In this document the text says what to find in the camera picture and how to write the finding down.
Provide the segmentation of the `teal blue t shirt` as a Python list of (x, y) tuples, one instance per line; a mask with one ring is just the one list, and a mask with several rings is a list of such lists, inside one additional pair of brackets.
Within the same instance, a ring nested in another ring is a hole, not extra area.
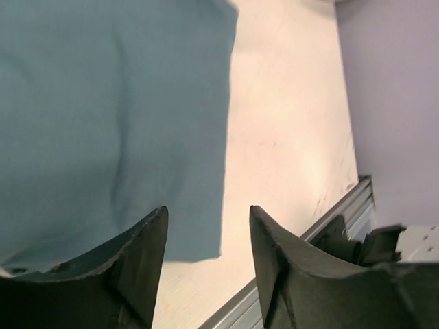
[(169, 209), (165, 258), (218, 258), (227, 1), (1, 2), (1, 267), (47, 271)]

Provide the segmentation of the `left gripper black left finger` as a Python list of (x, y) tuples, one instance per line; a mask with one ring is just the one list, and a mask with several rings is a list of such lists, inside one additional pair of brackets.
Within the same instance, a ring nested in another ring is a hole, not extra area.
[(162, 206), (47, 273), (1, 279), (2, 328), (151, 328), (168, 231)]

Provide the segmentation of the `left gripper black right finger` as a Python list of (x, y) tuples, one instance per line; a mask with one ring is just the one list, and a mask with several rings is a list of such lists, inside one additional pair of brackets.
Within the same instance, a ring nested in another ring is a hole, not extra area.
[(250, 235), (265, 328), (437, 328), (438, 264), (361, 267), (308, 248), (260, 206)]

